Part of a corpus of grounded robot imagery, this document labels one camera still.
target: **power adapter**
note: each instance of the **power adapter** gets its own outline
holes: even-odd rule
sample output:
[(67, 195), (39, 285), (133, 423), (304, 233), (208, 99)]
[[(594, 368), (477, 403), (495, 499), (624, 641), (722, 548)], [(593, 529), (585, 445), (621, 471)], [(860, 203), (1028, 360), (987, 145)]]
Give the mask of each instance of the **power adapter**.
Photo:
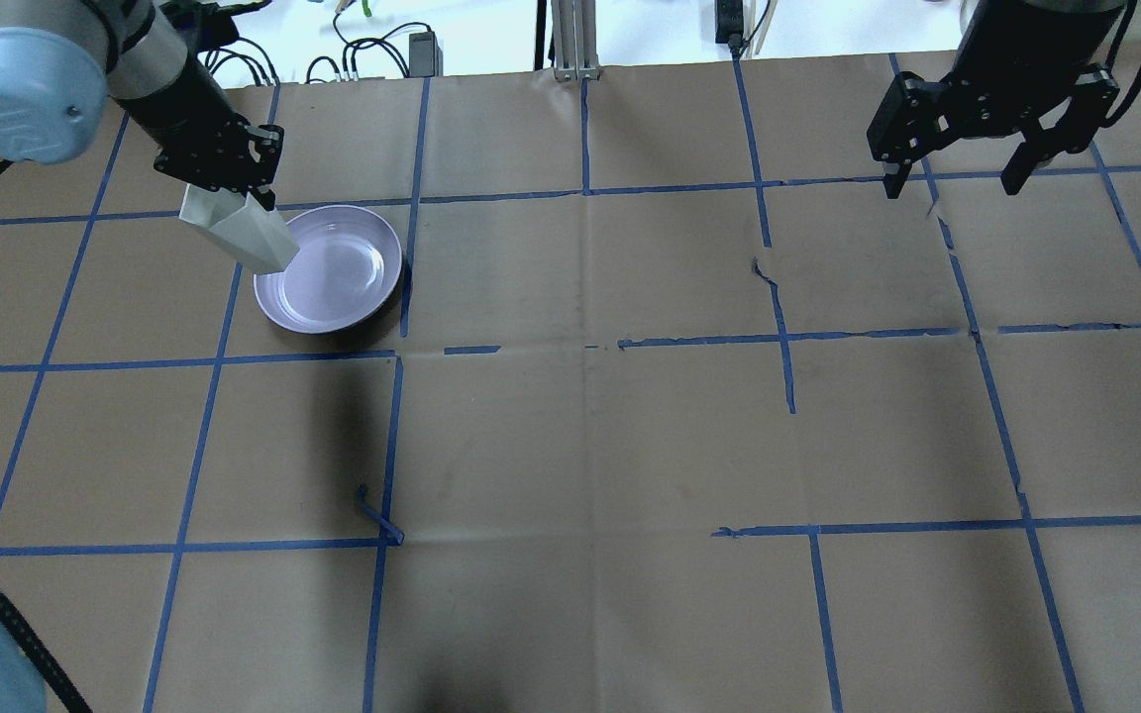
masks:
[(443, 47), (432, 31), (408, 35), (408, 76), (443, 76)]
[(717, 44), (741, 52), (744, 29), (742, 0), (717, 0)]

